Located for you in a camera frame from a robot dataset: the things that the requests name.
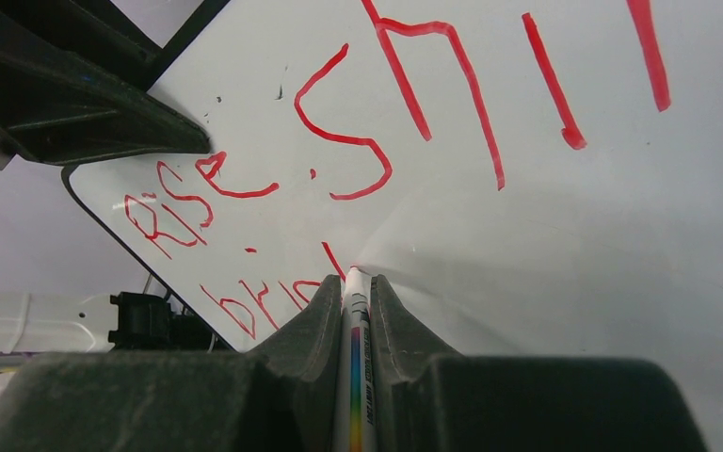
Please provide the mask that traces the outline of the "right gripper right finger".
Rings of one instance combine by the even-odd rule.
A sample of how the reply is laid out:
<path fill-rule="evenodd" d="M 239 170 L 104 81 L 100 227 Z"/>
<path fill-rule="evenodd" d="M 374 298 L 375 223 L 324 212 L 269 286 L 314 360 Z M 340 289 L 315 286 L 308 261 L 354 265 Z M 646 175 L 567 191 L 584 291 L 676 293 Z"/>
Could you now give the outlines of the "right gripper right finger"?
<path fill-rule="evenodd" d="M 371 286 L 382 451 L 702 451 L 683 395 L 637 359 L 465 356 Z"/>

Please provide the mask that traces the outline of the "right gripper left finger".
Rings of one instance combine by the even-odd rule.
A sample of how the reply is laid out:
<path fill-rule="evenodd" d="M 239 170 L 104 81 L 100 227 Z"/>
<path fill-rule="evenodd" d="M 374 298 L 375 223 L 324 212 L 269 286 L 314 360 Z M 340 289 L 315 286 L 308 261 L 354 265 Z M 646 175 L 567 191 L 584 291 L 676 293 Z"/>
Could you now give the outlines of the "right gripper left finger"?
<path fill-rule="evenodd" d="M 342 286 L 248 352 L 46 353 L 0 397 L 0 451 L 327 451 Z"/>

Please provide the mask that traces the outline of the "white whiteboard marker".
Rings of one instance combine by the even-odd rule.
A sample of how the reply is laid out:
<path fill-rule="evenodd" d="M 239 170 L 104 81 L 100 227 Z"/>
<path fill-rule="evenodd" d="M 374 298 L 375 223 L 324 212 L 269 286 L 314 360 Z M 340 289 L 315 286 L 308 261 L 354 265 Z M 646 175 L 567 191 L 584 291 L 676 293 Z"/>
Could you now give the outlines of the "white whiteboard marker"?
<path fill-rule="evenodd" d="M 345 275 L 331 443 L 333 451 L 378 449 L 370 282 L 371 278 L 356 266 Z"/>

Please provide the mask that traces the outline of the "white whiteboard black frame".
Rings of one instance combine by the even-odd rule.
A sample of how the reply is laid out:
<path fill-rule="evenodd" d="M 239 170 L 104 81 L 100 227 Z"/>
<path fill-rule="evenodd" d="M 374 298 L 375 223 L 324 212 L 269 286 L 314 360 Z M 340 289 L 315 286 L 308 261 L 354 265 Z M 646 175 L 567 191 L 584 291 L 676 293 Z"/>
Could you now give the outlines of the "white whiteboard black frame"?
<path fill-rule="evenodd" d="M 234 348 L 357 266 L 464 353 L 660 364 L 723 451 L 723 1 L 232 1 L 151 93 L 212 151 L 65 181 Z"/>

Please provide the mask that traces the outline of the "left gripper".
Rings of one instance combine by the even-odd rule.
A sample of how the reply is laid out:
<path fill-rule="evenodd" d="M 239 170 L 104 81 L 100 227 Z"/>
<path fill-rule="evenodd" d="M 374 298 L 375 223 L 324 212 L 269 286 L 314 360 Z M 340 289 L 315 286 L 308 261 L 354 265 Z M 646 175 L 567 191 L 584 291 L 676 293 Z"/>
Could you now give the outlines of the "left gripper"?
<path fill-rule="evenodd" d="M 146 153 L 209 153 L 193 121 L 114 74 L 143 65 L 109 2 L 0 1 L 0 170 Z"/>

